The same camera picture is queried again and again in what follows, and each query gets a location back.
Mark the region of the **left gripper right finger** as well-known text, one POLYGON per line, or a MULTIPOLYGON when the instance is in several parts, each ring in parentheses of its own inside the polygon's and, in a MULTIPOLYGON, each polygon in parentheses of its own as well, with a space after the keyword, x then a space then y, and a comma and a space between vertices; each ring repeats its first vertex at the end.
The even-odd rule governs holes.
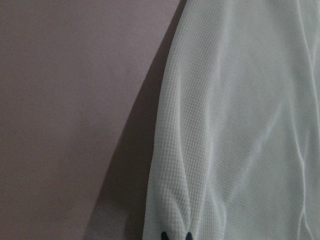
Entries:
POLYGON ((192 233, 191 232, 188 232, 186 237, 185 237, 185 240, 193 240, 193 236, 192 236, 192 233))

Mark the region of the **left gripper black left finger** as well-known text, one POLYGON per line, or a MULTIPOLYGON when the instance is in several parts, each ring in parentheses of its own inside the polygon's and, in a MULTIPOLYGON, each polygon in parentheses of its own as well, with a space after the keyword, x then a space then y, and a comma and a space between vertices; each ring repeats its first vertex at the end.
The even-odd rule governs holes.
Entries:
POLYGON ((168 240, 167 232, 166 231, 161 232, 160 237, 161 237, 161 240, 168 240))

